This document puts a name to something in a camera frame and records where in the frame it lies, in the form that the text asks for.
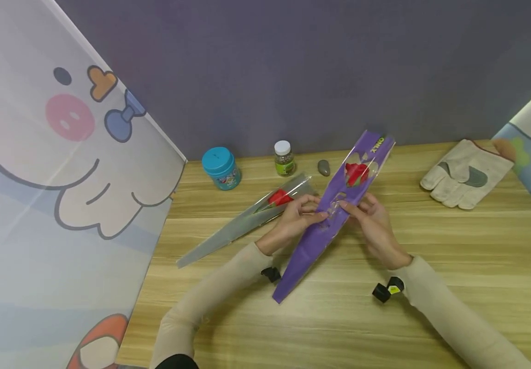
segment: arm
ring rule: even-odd
[[[315,214],[316,205],[309,204],[319,200],[304,195],[290,202],[272,230],[257,242],[251,242],[188,291],[161,319],[150,368],[155,369],[165,359],[177,354],[192,358],[193,339],[203,316],[238,289],[247,287],[254,277],[271,265],[274,252],[291,244],[311,224],[326,219],[328,214]]]
[[[448,289],[421,257],[392,272],[405,283],[404,294],[471,368],[523,369],[531,363]]]
[[[247,287],[271,261],[271,256],[251,242],[187,292],[161,319],[150,368],[175,354],[193,357],[193,339],[203,316],[238,289]]]
[[[412,257],[396,241],[385,207],[371,194],[359,206],[342,208],[362,227],[367,249],[405,284],[412,306],[472,368],[523,369],[531,363],[517,347],[449,291],[421,257]]]

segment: small bottle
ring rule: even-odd
[[[296,163],[294,162],[294,154],[292,154],[292,147],[288,141],[277,141],[273,145],[275,151],[275,170],[281,176],[290,176],[296,171]]]
[[[202,156],[202,166],[220,190],[232,190],[241,182],[241,170],[227,148],[217,147],[206,151]]]

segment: person's right hand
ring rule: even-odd
[[[412,263],[413,257],[402,249],[394,237],[388,211],[374,195],[365,194],[358,206],[346,201],[340,201],[339,205],[359,222],[367,249],[389,271]]]

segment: beige sleeve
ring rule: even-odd
[[[251,242],[222,267],[204,277],[161,320],[150,368],[156,368],[175,354],[193,357],[193,339],[203,316],[235,291],[249,285],[271,264],[272,257],[262,254]]]
[[[425,260],[391,271],[405,284],[404,294],[471,368],[531,368],[517,347],[456,298]]]

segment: wood grain surface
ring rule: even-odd
[[[531,360],[531,196],[513,172],[474,210],[448,209],[419,181],[455,143],[393,149],[370,192],[392,216],[394,233],[452,291]],[[347,152],[297,155],[299,171],[322,193]],[[273,158],[239,159],[241,184],[219,191],[199,162],[185,167],[116,362],[148,366],[162,316],[203,276],[272,224],[183,269],[175,261],[285,181]],[[277,258],[283,265],[291,250]],[[387,273],[346,225],[303,282],[278,305],[265,278],[212,314],[195,341],[200,368],[464,368],[402,295],[378,303],[371,291]]]

